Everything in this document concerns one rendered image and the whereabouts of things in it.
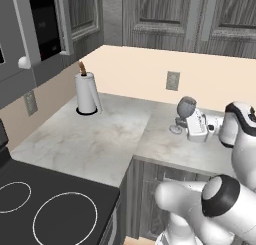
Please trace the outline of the grey base cupboard door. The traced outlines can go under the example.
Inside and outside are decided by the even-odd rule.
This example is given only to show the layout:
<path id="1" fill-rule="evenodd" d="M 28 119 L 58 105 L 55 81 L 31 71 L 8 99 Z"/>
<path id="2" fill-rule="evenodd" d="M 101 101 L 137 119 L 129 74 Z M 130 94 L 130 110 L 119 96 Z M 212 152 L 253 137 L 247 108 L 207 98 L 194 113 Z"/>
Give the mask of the grey base cupboard door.
<path id="1" fill-rule="evenodd" d="M 162 210 L 160 196 L 163 182 L 208 181 L 210 175 L 179 166 L 163 166 L 133 157 L 126 172 L 126 236 L 155 241 L 169 220 L 169 211 Z"/>

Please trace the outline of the grey wall cupboard door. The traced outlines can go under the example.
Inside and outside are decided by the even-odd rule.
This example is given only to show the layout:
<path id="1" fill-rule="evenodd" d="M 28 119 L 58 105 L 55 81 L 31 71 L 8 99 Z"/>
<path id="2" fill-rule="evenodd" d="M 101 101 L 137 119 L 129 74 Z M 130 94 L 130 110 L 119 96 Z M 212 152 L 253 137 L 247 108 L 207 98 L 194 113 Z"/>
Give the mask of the grey wall cupboard door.
<path id="1" fill-rule="evenodd" d="M 194 52 L 202 0 L 122 0 L 124 46 Z"/>
<path id="2" fill-rule="evenodd" d="M 68 0 L 74 53 L 63 56 L 69 67 L 104 43 L 102 0 Z"/>
<path id="3" fill-rule="evenodd" d="M 204 0 L 196 51 L 256 59 L 256 0 Z"/>

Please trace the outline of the grey wall socket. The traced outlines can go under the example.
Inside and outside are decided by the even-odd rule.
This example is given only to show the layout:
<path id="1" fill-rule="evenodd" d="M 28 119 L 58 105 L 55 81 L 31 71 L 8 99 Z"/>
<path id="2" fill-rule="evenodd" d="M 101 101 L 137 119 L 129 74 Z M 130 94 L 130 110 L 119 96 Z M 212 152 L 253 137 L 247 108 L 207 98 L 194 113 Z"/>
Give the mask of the grey wall socket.
<path id="1" fill-rule="evenodd" d="M 166 89 L 177 91 L 179 87 L 180 74 L 178 72 L 168 72 L 166 80 Z"/>
<path id="2" fill-rule="evenodd" d="M 36 102 L 36 98 L 33 90 L 27 92 L 24 95 L 24 101 L 25 101 L 28 115 L 29 116 L 33 115 L 38 110 L 37 102 Z"/>

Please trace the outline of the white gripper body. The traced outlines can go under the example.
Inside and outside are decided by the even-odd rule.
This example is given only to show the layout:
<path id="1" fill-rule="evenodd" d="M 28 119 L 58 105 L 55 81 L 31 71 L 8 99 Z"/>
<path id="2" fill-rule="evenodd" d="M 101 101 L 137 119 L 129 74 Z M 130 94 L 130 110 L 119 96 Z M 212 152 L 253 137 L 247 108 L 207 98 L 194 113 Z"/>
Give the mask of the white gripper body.
<path id="1" fill-rule="evenodd" d="M 204 142 L 208 134 L 206 120 L 199 109 L 186 119 L 187 138 L 192 142 Z"/>

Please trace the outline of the black hob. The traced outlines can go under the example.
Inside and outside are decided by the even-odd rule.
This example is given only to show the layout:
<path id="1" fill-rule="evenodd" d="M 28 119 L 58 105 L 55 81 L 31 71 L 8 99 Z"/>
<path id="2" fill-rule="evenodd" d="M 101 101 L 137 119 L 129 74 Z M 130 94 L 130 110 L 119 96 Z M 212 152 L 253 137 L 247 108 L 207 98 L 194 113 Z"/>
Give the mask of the black hob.
<path id="1" fill-rule="evenodd" d="M 116 245 L 120 190 L 13 159 L 0 119 L 0 245 Z"/>

